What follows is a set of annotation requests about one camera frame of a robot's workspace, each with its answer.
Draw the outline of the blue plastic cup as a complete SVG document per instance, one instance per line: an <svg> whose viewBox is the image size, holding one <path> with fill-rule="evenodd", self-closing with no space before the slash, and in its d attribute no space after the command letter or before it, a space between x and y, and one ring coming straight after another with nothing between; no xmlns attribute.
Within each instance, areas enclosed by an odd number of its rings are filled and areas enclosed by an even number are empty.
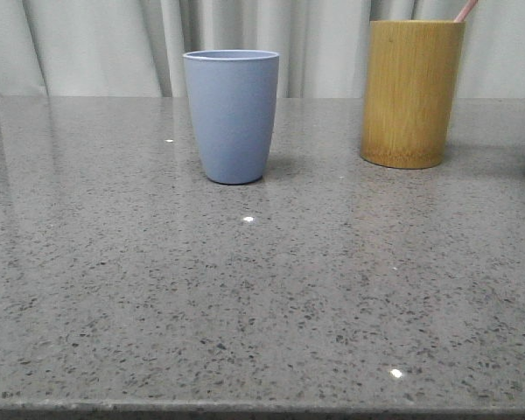
<svg viewBox="0 0 525 420"><path fill-rule="evenodd" d="M225 185L263 177L277 104L277 52L206 50L183 55L192 128L206 176Z"/></svg>

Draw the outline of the grey pleated curtain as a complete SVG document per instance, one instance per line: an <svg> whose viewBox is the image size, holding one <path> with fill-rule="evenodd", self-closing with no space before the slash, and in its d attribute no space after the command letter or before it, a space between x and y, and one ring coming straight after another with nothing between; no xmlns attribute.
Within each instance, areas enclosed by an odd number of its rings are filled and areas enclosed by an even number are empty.
<svg viewBox="0 0 525 420"><path fill-rule="evenodd" d="M370 25L451 20L460 1L0 1L0 96L181 97L183 56L280 56L282 97L359 98Z"/></svg>

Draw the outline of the bamboo wooden cup holder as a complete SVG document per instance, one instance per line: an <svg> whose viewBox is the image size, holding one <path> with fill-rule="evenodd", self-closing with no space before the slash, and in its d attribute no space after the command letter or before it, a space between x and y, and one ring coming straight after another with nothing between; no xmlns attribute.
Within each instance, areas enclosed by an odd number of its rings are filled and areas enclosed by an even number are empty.
<svg viewBox="0 0 525 420"><path fill-rule="evenodd" d="M371 22L362 158L399 169L442 162L464 33L450 20Z"/></svg>

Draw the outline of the pink chopstick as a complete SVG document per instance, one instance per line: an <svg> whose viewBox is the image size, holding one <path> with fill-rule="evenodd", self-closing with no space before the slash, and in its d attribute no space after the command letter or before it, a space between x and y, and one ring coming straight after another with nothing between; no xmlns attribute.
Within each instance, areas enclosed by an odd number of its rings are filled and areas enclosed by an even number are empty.
<svg viewBox="0 0 525 420"><path fill-rule="evenodd" d="M456 24L464 23L467 16L472 12L477 3L478 0L467 0L457 16L453 19L453 22Z"/></svg>

